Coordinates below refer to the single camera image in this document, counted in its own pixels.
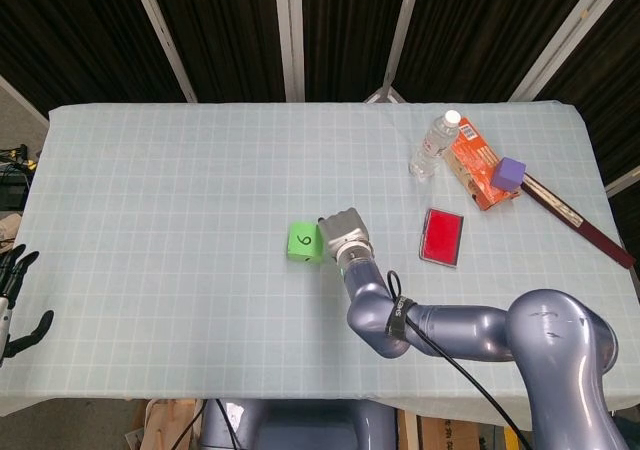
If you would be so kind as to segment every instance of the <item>orange box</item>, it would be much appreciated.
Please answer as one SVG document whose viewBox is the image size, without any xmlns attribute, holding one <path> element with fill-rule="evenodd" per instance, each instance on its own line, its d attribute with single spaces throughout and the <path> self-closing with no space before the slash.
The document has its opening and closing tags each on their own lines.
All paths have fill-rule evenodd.
<svg viewBox="0 0 640 450">
<path fill-rule="evenodd" d="M 491 186 L 491 177 L 500 158 L 468 118 L 460 120 L 460 135 L 443 157 L 480 210 L 520 196 L 519 188 L 505 192 Z"/>
</svg>

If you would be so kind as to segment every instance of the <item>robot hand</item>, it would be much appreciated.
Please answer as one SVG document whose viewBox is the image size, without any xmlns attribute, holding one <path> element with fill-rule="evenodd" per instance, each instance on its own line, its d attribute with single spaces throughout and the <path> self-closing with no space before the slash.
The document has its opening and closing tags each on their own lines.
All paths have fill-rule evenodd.
<svg viewBox="0 0 640 450">
<path fill-rule="evenodd" d="M 580 301 L 544 289 L 520 296 L 506 312 L 417 305 L 395 295 L 390 280 L 385 285 L 355 209 L 320 219 L 318 225 L 351 299 L 347 322 L 381 356 L 396 358 L 414 346 L 446 358 L 514 360 L 527 388 L 538 448 L 628 448 L 602 390 L 618 342 L 611 327 Z"/>
<path fill-rule="evenodd" d="M 36 329 L 30 335 L 25 335 L 12 341 L 9 340 L 11 314 L 22 288 L 22 280 L 27 273 L 29 265 L 38 258 L 38 252 L 32 252 L 17 262 L 25 248 L 24 245 L 18 245 L 0 257 L 0 365 L 2 365 L 3 359 L 12 358 L 42 340 L 53 321 L 53 311 L 47 310 L 40 318 L 40 323 Z"/>
</svg>

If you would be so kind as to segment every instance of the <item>black curtain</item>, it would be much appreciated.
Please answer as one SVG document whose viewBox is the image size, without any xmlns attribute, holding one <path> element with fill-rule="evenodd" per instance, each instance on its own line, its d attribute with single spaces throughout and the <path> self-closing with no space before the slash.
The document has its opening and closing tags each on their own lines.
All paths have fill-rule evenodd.
<svg viewBox="0 0 640 450">
<path fill-rule="evenodd" d="M 276 0 L 158 0 L 200 102 L 285 100 Z"/>
<path fill-rule="evenodd" d="M 44 115 L 184 101 L 140 0 L 0 0 L 0 74 Z"/>
<path fill-rule="evenodd" d="M 640 183 L 611 197 L 609 205 L 627 251 L 636 257 L 635 269 L 640 275 Z"/>
<path fill-rule="evenodd" d="M 614 0 L 538 100 L 575 105 L 602 180 L 640 165 L 640 0 Z"/>
<path fill-rule="evenodd" d="M 402 0 L 302 0 L 305 95 L 362 102 L 381 85 Z"/>
<path fill-rule="evenodd" d="M 578 0 L 416 0 L 393 86 L 412 102 L 507 100 Z"/>
</svg>

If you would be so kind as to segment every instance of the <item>purple cube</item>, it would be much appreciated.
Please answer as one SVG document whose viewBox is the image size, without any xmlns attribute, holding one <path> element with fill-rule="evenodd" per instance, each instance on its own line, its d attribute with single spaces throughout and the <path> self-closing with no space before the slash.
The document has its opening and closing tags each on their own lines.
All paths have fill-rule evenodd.
<svg viewBox="0 0 640 450">
<path fill-rule="evenodd" d="M 513 192 L 522 183 L 525 168 L 524 163 L 504 157 L 493 172 L 491 185 L 506 192 Z"/>
</svg>

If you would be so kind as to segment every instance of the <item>green cube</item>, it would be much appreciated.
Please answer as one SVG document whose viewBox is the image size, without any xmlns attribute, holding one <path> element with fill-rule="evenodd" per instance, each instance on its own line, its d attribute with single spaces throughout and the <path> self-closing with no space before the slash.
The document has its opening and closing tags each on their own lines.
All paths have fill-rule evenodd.
<svg viewBox="0 0 640 450">
<path fill-rule="evenodd" d="M 297 262 L 321 263 L 323 242 L 315 223 L 295 222 L 289 227 L 287 256 Z"/>
</svg>

